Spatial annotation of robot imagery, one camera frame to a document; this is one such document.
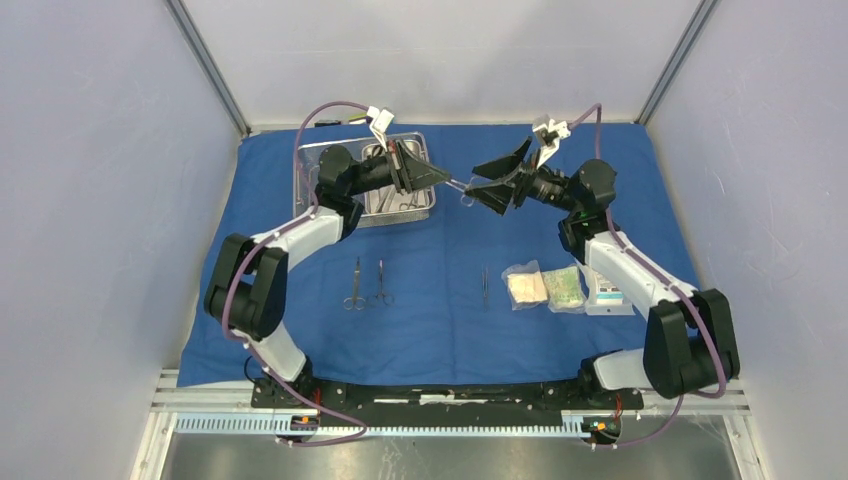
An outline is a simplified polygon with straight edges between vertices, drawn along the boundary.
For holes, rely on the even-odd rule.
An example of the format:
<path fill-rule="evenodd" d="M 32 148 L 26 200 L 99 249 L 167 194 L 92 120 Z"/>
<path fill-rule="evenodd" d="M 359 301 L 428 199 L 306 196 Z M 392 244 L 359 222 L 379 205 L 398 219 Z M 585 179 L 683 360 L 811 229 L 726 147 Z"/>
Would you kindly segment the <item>wire mesh steel basket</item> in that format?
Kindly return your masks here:
<path fill-rule="evenodd" d="M 427 143 L 420 131 L 392 134 L 389 138 L 402 140 L 410 153 L 425 162 L 430 161 Z M 310 195 L 317 185 L 319 156 L 332 145 L 341 145 L 358 162 L 382 152 L 380 144 L 373 137 L 313 142 L 299 146 L 298 164 L 293 167 L 294 216 L 305 213 L 310 207 Z M 401 193 L 393 185 L 389 185 L 360 194 L 356 199 L 364 205 L 358 227 L 383 227 L 426 220 L 435 207 L 436 193 L 434 186 L 414 193 Z"/>

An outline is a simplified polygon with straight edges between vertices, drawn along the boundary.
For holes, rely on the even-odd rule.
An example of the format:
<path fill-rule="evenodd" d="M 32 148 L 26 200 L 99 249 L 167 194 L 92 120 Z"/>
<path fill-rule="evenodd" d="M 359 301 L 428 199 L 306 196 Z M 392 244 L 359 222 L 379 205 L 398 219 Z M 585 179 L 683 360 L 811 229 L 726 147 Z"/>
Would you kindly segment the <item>stainless steel instrument tray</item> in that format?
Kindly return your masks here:
<path fill-rule="evenodd" d="M 419 140 L 405 139 L 404 146 L 412 154 L 423 158 L 423 145 Z M 368 144 L 361 151 L 363 160 L 383 153 L 378 143 Z M 394 212 L 406 212 L 412 210 L 424 210 L 433 206 L 431 190 L 419 190 L 416 192 L 399 192 L 393 185 L 383 187 L 379 190 L 369 191 L 364 194 L 364 205 L 366 214 L 388 214 Z"/>

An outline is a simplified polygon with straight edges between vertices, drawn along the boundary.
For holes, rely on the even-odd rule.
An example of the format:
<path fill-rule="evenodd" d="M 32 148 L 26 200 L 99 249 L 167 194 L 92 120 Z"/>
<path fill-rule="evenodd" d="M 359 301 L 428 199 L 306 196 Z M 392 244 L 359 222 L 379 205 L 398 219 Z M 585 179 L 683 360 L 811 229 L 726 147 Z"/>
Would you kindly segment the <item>steel thumb tweezers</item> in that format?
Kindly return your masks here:
<path fill-rule="evenodd" d="M 481 271 L 481 285 L 482 285 L 482 305 L 483 311 L 488 311 L 489 309 L 489 272 L 488 267 L 483 266 Z"/>

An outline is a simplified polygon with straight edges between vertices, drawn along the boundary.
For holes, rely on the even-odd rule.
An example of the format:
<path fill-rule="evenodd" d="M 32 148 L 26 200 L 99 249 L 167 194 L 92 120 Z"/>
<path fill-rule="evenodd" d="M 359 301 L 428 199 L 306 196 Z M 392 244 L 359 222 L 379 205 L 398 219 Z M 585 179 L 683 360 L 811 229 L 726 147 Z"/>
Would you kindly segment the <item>beige gauze packet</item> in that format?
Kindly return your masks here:
<path fill-rule="evenodd" d="M 537 260 L 508 267 L 501 274 L 513 311 L 533 308 L 549 301 Z"/>

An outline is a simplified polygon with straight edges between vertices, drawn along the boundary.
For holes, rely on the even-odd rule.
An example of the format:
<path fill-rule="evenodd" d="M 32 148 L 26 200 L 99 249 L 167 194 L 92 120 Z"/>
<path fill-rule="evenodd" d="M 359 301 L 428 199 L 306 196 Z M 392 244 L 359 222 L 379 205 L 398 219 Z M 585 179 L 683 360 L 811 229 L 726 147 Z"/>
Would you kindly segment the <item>green printed packet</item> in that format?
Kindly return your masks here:
<path fill-rule="evenodd" d="M 551 312 L 581 314 L 585 311 L 586 296 L 582 289 L 581 272 L 576 264 L 543 271 L 541 275 Z"/>

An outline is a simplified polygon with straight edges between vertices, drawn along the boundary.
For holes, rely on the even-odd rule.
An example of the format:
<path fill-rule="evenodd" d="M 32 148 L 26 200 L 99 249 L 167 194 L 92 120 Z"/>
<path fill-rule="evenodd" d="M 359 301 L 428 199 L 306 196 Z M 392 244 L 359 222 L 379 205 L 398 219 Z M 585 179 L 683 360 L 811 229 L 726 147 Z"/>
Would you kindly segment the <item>blue surgical drape cloth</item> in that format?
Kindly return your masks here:
<path fill-rule="evenodd" d="M 526 124 L 395 125 L 420 131 L 431 161 L 467 181 L 478 164 L 514 151 L 531 134 Z M 223 335 L 203 310 L 203 296 L 226 236 L 264 233 L 292 218 L 295 131 L 243 140 L 218 231 L 204 262 L 201 298 L 183 349 L 178 387 L 245 380 L 249 354 Z M 614 221 L 644 255 L 697 285 L 695 269 L 645 127 L 606 123 L 602 159 L 617 171 Z M 558 222 L 567 214 L 535 201 L 499 216 L 465 207 L 460 193 L 436 188 L 426 220 L 357 228 L 289 274 L 283 322 L 310 358 L 315 376 L 363 385 L 496 384 L 572 378 L 580 362 L 611 350 L 642 348 L 641 315 L 553 313 L 545 306 L 513 311 L 502 272 L 537 260 L 543 270 L 574 263 L 562 249 Z M 356 259 L 361 295 L 376 292 L 385 262 L 392 306 L 348 311 Z M 481 271 L 489 272 L 483 311 Z"/>

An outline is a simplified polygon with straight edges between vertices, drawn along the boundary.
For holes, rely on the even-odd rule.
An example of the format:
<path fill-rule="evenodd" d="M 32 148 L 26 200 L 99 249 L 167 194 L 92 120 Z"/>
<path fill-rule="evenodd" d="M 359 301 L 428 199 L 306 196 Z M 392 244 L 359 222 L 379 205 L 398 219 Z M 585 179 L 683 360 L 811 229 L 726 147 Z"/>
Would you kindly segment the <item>steel surgical scissors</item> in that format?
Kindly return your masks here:
<path fill-rule="evenodd" d="M 361 260 L 360 258 L 357 258 L 353 271 L 352 292 L 349 297 L 343 300 L 343 307 L 345 310 L 364 310 L 366 308 L 367 300 L 360 292 L 361 272 Z"/>

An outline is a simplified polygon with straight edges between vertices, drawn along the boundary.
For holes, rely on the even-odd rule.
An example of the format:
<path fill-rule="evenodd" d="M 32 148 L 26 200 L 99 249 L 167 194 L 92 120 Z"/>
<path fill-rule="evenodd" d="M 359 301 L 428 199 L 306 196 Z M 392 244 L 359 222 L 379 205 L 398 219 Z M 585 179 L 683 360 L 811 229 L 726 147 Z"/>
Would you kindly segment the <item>white blue box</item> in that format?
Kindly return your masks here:
<path fill-rule="evenodd" d="M 588 266 L 580 267 L 587 288 L 584 312 L 589 316 L 632 316 L 633 304 L 622 291 Z"/>

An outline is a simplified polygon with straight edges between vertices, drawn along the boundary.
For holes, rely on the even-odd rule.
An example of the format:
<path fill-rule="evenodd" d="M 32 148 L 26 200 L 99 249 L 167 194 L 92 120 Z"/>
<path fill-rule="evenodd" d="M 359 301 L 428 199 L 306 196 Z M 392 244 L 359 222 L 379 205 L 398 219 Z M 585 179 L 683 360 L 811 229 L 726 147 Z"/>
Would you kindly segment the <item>steel curved hemostat clamp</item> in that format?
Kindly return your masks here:
<path fill-rule="evenodd" d="M 460 203 L 463 206 L 471 207 L 475 204 L 475 199 L 467 194 L 468 184 L 457 179 L 447 180 L 445 184 L 460 193 Z"/>

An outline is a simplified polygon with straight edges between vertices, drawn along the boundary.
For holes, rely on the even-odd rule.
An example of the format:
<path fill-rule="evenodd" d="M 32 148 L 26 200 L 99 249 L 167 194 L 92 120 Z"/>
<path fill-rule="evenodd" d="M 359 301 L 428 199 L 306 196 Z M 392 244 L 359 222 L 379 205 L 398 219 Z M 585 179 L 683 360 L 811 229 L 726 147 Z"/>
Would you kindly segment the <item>steel scalpel handle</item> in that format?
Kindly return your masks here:
<path fill-rule="evenodd" d="M 372 213 L 382 213 L 391 206 L 392 199 L 396 191 L 393 188 L 386 187 L 376 193 L 376 200 L 372 205 Z"/>

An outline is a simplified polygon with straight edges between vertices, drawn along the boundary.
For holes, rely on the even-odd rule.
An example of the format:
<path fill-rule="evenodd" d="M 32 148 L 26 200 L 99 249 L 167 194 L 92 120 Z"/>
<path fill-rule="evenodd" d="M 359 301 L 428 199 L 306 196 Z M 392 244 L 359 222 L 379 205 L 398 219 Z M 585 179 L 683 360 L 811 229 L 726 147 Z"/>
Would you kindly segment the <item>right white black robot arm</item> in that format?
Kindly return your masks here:
<path fill-rule="evenodd" d="M 498 214 L 528 199 L 566 211 L 558 224 L 563 249 L 609 280 L 647 322 L 642 348 L 582 361 L 580 400 L 602 408 L 625 388 L 652 389 L 666 399 L 722 397 L 741 369 L 728 298 L 677 279 L 633 244 L 609 212 L 617 173 L 607 162 L 592 158 L 565 175 L 544 165 L 543 151 L 530 145 L 526 140 L 474 167 L 481 181 L 466 195 Z"/>

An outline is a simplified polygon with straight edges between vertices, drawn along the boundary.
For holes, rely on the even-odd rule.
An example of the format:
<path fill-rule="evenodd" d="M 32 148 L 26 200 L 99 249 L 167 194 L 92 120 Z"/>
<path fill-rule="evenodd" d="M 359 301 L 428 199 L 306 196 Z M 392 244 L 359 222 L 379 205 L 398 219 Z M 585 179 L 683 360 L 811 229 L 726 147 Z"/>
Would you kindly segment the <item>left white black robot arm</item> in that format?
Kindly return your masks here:
<path fill-rule="evenodd" d="M 341 144 L 327 146 L 307 175 L 315 183 L 312 206 L 264 234 L 229 235 L 216 260 L 204 310 L 254 355 L 290 407 L 312 399 L 314 381 L 307 375 L 307 355 L 282 321 L 289 272 L 355 231 L 365 210 L 361 195 L 386 187 L 412 194 L 452 178 L 401 140 L 389 139 L 381 150 L 358 160 Z"/>

